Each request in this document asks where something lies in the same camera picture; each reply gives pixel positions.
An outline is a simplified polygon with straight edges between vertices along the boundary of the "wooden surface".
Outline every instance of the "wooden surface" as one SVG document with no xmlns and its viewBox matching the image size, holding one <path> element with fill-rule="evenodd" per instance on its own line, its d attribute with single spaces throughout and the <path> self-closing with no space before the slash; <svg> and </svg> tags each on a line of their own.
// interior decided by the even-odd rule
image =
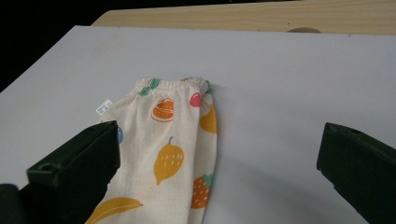
<svg viewBox="0 0 396 224">
<path fill-rule="evenodd" d="M 396 35 L 396 0 L 304 0 L 111 10 L 94 26 Z"/>
</svg>

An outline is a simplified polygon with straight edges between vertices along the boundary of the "clothing tag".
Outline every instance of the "clothing tag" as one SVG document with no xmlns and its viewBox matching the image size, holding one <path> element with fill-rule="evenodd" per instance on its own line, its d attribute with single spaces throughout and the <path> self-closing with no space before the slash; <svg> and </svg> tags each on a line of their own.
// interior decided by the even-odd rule
<svg viewBox="0 0 396 224">
<path fill-rule="evenodd" d="M 113 103 L 111 103 L 111 101 L 109 101 L 109 100 L 107 99 L 104 103 L 102 103 L 102 104 L 96 109 L 96 112 L 97 112 L 100 116 L 102 116 L 102 115 L 105 113 L 105 111 L 106 111 L 111 105 L 113 105 Z"/>
</svg>

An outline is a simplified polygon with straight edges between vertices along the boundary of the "baby pants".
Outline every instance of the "baby pants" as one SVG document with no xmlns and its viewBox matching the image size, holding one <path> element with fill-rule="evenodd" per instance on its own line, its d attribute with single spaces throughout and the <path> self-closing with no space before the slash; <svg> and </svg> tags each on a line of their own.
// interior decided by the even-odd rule
<svg viewBox="0 0 396 224">
<path fill-rule="evenodd" d="M 110 120 L 120 168 L 87 223 L 202 223 L 217 151 L 209 82 L 140 79 L 101 118 Z"/>
</svg>

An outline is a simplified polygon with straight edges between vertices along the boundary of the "elastic waistband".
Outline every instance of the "elastic waistband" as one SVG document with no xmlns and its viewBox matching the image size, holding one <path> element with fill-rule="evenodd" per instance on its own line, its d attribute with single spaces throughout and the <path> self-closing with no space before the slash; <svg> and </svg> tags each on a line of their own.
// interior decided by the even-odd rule
<svg viewBox="0 0 396 224">
<path fill-rule="evenodd" d="M 180 85 L 189 83 L 200 89 L 201 95 L 210 92 L 209 81 L 201 77 L 186 77 L 181 80 L 164 80 L 159 78 L 141 78 L 138 79 L 135 85 L 136 89 L 140 90 L 169 90 Z"/>
</svg>

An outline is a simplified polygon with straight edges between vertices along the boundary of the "white surface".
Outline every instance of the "white surface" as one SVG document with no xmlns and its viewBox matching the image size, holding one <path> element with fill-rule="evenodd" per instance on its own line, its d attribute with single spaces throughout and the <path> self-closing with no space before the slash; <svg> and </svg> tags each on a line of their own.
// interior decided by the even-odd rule
<svg viewBox="0 0 396 224">
<path fill-rule="evenodd" d="M 211 81 L 205 223 L 366 223 L 316 169 L 325 122 L 396 147 L 396 36 L 75 27 L 0 94 L 0 181 L 99 119 L 140 77 Z"/>
</svg>

